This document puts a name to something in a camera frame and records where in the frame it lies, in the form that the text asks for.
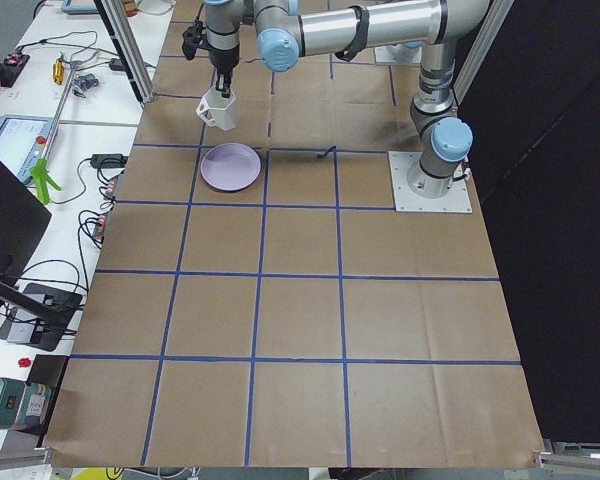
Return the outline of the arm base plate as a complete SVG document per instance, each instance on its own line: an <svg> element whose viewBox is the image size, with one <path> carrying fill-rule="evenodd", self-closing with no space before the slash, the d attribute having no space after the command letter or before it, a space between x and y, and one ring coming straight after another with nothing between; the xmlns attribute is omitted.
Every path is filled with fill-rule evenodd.
<svg viewBox="0 0 600 480"><path fill-rule="evenodd" d="M436 179L420 166L420 152L389 151L394 206L401 213L471 214L462 165L451 177Z"/></svg>

